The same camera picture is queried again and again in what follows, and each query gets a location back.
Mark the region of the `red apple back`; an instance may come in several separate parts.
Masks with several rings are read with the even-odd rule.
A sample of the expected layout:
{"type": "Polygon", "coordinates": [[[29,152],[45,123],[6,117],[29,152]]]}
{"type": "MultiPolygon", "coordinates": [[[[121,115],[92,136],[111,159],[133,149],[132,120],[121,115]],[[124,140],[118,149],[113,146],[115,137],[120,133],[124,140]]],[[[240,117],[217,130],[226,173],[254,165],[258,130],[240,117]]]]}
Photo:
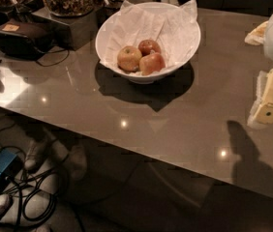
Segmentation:
{"type": "Polygon", "coordinates": [[[138,44],[138,49],[143,56],[151,53],[161,53],[159,44],[154,40],[143,40],[138,44]]]}

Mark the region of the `red apple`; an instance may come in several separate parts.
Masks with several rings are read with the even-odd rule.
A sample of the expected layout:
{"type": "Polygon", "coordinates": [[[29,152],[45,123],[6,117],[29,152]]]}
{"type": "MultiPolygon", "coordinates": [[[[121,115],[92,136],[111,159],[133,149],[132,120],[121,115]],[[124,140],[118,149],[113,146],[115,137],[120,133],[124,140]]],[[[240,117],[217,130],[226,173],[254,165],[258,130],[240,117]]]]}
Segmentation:
{"type": "Polygon", "coordinates": [[[165,60],[160,53],[151,53],[142,57],[139,61],[139,70],[142,75],[159,72],[165,66],[165,60]]]}
{"type": "Polygon", "coordinates": [[[154,40],[143,40],[138,44],[138,49],[143,56],[151,53],[161,53],[159,44],[154,40]]]}

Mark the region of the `red apple front right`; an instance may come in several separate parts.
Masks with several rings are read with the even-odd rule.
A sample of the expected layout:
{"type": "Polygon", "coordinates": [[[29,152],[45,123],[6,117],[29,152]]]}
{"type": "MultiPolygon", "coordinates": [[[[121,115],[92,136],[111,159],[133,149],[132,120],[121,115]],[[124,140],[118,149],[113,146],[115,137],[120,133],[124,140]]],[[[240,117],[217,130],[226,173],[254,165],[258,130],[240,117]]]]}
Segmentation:
{"type": "Polygon", "coordinates": [[[160,53],[151,53],[142,57],[139,61],[139,70],[142,75],[159,72],[165,66],[165,60],[160,53]]]}

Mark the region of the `yellowish apple left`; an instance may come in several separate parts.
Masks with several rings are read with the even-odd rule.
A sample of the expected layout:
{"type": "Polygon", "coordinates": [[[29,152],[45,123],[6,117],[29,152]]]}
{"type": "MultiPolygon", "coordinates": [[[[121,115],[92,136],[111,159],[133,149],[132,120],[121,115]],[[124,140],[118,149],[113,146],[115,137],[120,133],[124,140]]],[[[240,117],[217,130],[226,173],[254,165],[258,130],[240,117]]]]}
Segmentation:
{"type": "Polygon", "coordinates": [[[141,58],[142,53],[138,48],[127,45],[119,51],[117,55],[117,64],[126,72],[136,72],[141,58]]]}

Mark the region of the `black VR headset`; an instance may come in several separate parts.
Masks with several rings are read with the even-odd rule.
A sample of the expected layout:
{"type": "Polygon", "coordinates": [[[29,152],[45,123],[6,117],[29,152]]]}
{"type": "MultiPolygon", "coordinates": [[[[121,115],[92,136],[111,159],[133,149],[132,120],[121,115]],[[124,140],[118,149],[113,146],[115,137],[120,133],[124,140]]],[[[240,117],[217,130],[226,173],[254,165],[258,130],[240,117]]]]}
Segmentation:
{"type": "Polygon", "coordinates": [[[14,19],[0,25],[0,50],[8,56],[38,60],[53,48],[54,37],[47,24],[14,19]]]}

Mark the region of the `white sneaker under table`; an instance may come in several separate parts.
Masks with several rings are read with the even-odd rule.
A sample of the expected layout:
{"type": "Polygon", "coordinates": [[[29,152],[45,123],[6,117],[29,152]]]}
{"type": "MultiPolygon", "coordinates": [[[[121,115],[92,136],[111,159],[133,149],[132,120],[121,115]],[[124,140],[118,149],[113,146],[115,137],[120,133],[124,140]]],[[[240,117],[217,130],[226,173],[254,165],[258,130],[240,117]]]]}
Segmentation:
{"type": "Polygon", "coordinates": [[[49,139],[45,136],[41,140],[31,139],[29,150],[24,161],[24,168],[29,172],[37,171],[44,163],[47,156],[49,139]]]}

